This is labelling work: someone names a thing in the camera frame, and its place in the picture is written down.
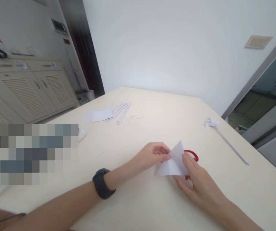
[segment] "dark door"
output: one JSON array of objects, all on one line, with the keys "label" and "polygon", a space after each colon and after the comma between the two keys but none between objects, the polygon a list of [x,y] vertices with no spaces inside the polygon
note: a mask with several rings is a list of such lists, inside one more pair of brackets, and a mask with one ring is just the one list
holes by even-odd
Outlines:
[{"label": "dark door", "polygon": [[105,94],[82,0],[59,0],[89,89]]}]

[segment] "black wristband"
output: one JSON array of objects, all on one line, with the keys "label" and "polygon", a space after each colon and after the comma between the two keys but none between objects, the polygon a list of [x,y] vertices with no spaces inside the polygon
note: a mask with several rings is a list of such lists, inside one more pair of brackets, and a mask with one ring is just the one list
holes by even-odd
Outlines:
[{"label": "black wristband", "polygon": [[110,189],[108,189],[105,183],[104,175],[108,172],[110,172],[110,170],[102,168],[95,173],[95,176],[92,179],[94,182],[97,194],[99,195],[100,198],[104,200],[111,197],[115,192],[115,190],[111,191]]}]

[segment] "black cable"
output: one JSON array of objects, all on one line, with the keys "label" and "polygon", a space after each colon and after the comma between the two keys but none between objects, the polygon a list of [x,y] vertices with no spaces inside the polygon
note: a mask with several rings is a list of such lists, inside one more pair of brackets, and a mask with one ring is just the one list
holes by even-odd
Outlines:
[{"label": "black cable", "polygon": [[1,219],[0,222],[4,222],[6,220],[12,219],[12,218],[17,217],[17,216],[25,216],[25,215],[26,215],[26,213],[18,213],[18,214],[15,214],[13,216],[10,216],[8,218]]}]

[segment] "pixelated area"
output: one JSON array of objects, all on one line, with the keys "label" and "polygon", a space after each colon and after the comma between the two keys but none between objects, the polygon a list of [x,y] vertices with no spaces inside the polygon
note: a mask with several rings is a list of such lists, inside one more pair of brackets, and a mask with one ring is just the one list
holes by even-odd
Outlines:
[{"label": "pixelated area", "polygon": [[78,124],[0,124],[0,184],[38,184],[77,154]]}]

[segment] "white table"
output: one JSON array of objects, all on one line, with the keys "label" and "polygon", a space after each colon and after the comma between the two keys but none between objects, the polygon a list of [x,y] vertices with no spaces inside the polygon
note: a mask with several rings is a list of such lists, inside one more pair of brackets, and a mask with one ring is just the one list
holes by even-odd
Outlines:
[{"label": "white table", "polygon": [[[88,123],[84,112],[131,101],[121,125]],[[142,119],[128,119],[142,114]],[[220,130],[249,162],[246,166],[204,118],[220,120]],[[0,196],[0,208],[30,212],[50,199],[90,181],[100,168],[114,169],[148,142],[173,148],[180,140],[193,150],[223,193],[264,230],[276,230],[276,168],[195,97],[122,87],[72,110],[50,123],[79,123],[87,136],[79,143],[79,167],[44,185],[17,185]],[[195,207],[170,176],[157,177],[158,166],[141,173],[102,201],[74,226],[75,230],[222,230]]]}]

